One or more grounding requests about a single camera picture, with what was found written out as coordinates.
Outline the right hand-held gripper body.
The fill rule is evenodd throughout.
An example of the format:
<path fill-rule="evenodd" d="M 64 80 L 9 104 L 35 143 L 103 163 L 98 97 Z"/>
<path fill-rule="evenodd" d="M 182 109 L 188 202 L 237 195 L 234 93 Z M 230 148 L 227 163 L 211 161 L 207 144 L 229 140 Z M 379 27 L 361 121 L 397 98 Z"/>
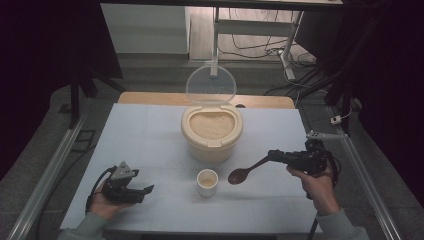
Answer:
<path fill-rule="evenodd" d="M 339 174 L 341 171 L 340 161 L 333 156 L 324 146 L 324 140 L 345 139 L 346 134 L 329 134 L 311 130 L 306 134 L 305 151 L 287 152 L 287 164 L 292 168 L 306 172 L 308 175 L 315 175 L 323 172 L 327 164 L 330 164 L 332 170 Z"/>

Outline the black stand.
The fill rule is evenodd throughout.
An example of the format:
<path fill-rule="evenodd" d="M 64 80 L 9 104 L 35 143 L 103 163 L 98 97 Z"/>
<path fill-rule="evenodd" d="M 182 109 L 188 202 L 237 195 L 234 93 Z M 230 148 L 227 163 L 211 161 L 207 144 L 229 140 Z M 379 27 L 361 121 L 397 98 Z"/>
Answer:
<path fill-rule="evenodd" d="M 86 67 L 84 70 L 78 70 L 74 73 L 70 82 L 71 92 L 71 121 L 69 128 L 73 129 L 80 119 L 80 97 L 79 91 L 88 98 L 94 98 L 98 94 L 98 89 L 94 80 L 98 79 L 119 93 L 126 91 L 126 88 L 104 74 L 101 74 L 93 67 Z"/>

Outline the brown wooden spoon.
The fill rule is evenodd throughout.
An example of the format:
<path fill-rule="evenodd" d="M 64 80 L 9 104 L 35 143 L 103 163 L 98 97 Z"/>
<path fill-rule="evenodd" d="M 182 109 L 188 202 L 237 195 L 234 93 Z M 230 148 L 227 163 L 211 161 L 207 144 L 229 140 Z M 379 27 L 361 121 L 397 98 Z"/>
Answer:
<path fill-rule="evenodd" d="M 238 185 L 238 184 L 243 183 L 247 179 L 249 173 L 252 170 L 258 168 L 259 166 L 265 164 L 268 161 L 269 161 L 269 159 L 267 157 L 264 157 L 263 159 L 261 159 L 260 161 L 258 161 L 257 163 L 255 163 L 254 165 L 252 165 L 252 166 L 250 166 L 248 168 L 238 168 L 238 169 L 235 169 L 228 176 L 228 182 L 231 185 Z"/>

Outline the white cup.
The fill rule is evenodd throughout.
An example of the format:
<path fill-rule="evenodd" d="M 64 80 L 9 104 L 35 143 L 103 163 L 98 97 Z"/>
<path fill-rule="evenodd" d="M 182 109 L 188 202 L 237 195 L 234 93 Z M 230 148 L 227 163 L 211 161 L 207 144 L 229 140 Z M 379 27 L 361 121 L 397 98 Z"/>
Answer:
<path fill-rule="evenodd" d="M 216 181 L 215 186 L 212 187 L 212 188 L 203 188 L 200 185 L 200 180 L 202 178 L 212 178 L 212 179 L 214 179 Z M 218 182 L 219 182 L 219 177 L 218 177 L 217 173 L 214 170 L 212 170 L 212 169 L 203 169 L 203 170 L 201 170 L 198 173 L 198 175 L 197 175 L 197 187 L 198 187 L 199 194 L 201 196 L 203 196 L 203 197 L 211 197 L 211 196 L 213 196 L 216 193 L 216 191 L 217 191 Z"/>

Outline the cream rice bucket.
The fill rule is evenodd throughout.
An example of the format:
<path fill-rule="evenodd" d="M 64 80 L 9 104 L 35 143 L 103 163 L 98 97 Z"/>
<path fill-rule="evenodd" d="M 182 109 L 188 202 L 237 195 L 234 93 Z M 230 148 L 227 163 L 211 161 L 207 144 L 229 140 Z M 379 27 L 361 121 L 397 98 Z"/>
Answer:
<path fill-rule="evenodd" d="M 189 124 L 190 118 L 201 112 L 225 112 L 233 116 L 235 126 L 226 137 L 211 140 L 195 134 Z M 232 154 L 234 147 L 243 132 L 243 118 L 233 105 L 191 106 L 188 107 L 181 119 L 181 132 L 190 146 L 192 156 L 204 163 L 219 164 L 226 161 Z"/>

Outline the clear bucket lid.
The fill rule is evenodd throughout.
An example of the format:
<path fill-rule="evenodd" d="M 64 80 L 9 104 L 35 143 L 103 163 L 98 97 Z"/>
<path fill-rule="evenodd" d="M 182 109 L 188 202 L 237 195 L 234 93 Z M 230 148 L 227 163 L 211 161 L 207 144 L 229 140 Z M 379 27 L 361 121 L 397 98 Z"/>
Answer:
<path fill-rule="evenodd" d="M 233 75 L 217 66 L 197 68 L 186 82 L 186 95 L 193 104 L 220 105 L 229 103 L 236 95 L 237 85 Z"/>

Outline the white cabinet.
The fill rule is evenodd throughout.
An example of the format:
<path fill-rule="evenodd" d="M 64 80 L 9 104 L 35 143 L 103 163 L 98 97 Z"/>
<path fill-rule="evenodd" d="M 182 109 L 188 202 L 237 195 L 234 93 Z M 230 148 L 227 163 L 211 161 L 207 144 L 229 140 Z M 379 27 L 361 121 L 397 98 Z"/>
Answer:
<path fill-rule="evenodd" d="M 187 7 L 102 3 L 101 8 L 117 53 L 189 53 Z"/>

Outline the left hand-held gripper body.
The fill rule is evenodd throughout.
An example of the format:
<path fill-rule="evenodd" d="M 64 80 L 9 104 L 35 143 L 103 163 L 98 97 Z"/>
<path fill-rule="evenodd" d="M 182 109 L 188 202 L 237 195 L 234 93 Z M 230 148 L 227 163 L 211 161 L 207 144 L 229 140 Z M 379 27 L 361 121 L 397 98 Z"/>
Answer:
<path fill-rule="evenodd" d="M 133 178 L 132 169 L 125 162 L 121 162 L 105 180 L 103 195 L 113 203 L 142 203 L 144 200 L 142 190 L 128 188 Z"/>

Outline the white desk frame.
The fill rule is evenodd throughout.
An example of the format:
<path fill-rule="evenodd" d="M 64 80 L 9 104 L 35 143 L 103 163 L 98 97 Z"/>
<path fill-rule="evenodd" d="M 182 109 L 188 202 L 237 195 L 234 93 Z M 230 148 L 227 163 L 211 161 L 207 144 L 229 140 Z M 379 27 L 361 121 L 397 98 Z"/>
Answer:
<path fill-rule="evenodd" d="M 291 53 L 291 47 L 294 42 L 302 15 L 302 11 L 295 11 L 293 13 L 293 20 L 291 22 L 230 20 L 220 19 L 220 10 L 218 7 L 215 7 L 213 18 L 214 30 L 210 75 L 216 76 L 218 73 L 218 36 L 220 34 L 270 36 L 286 38 L 284 50 L 279 53 L 279 58 L 284 67 L 286 79 L 294 80 L 295 75 L 289 63 L 289 54 Z"/>

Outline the black curtain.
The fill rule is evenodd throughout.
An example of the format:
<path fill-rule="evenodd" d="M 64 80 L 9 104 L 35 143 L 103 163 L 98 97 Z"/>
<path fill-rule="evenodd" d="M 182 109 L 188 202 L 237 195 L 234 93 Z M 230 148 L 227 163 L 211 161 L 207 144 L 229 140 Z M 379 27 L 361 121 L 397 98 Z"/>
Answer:
<path fill-rule="evenodd" d="M 0 0 L 0 180 L 41 124 L 54 91 L 122 77 L 102 0 Z"/>
<path fill-rule="evenodd" d="M 340 69 L 365 30 L 370 5 L 380 20 L 354 62 L 359 121 L 424 207 L 424 0 L 343 0 L 353 11 L 306 11 L 297 42 L 328 74 Z"/>

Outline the person's left hand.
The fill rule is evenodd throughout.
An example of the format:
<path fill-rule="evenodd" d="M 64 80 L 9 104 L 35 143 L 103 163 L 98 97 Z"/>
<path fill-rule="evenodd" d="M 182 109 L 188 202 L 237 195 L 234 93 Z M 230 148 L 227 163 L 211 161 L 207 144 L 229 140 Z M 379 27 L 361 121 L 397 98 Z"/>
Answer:
<path fill-rule="evenodd" d="M 102 193 L 103 185 L 94 192 L 89 206 L 89 211 L 106 220 L 111 220 L 120 210 L 131 207 L 132 203 L 113 203 L 106 199 Z"/>

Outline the white table cover sheet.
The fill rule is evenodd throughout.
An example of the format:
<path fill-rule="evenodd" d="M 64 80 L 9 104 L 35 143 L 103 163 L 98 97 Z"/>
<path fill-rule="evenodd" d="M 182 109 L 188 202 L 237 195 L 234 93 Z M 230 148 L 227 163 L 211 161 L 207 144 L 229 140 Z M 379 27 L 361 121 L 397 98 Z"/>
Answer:
<path fill-rule="evenodd" d="M 306 133 L 298 111 L 246 108 L 244 129 L 232 156 L 215 166 L 217 191 L 202 197 L 196 177 L 205 164 L 193 159 L 180 130 L 180 106 L 116 104 L 62 222 L 76 227 L 85 216 L 88 194 L 107 168 L 126 162 L 139 174 L 133 189 L 151 186 L 144 201 L 120 211 L 111 230 L 143 233 L 306 233 L 316 211 L 299 179 L 281 163 L 251 170 L 240 185 L 227 181 L 237 168 L 250 168 L 271 149 L 301 151 Z"/>

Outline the aluminium frame rail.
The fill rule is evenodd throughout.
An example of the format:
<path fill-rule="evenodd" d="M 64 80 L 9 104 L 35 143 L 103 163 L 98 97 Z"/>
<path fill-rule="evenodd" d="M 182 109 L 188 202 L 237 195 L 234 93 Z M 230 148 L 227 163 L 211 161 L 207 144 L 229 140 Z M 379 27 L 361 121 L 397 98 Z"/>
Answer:
<path fill-rule="evenodd" d="M 25 240 L 36 218 L 39 216 L 42 206 L 46 202 L 48 194 L 51 192 L 55 179 L 86 119 L 87 114 L 82 113 L 73 127 L 66 130 L 56 151 L 49 160 L 43 175 L 38 181 L 6 240 Z"/>
<path fill-rule="evenodd" d="M 405 240 L 393 213 L 389 197 L 399 181 L 393 167 L 362 131 L 357 113 L 343 117 L 347 130 L 335 126 L 332 131 L 346 138 L 331 143 L 330 149 L 341 163 L 337 194 L 354 224 L 363 226 L 371 240 Z"/>

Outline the person's right hand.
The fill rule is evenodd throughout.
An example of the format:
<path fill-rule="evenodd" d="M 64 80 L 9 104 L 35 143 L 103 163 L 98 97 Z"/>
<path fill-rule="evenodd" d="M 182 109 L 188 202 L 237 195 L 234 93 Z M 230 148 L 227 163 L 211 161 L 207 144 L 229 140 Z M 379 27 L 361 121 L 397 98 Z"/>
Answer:
<path fill-rule="evenodd" d="M 301 180 L 303 190 L 308 193 L 313 201 L 314 207 L 321 216 L 335 214 L 341 210 L 339 206 L 332 180 L 332 169 L 327 167 L 318 175 L 307 175 L 302 171 L 287 167 L 286 170 Z"/>

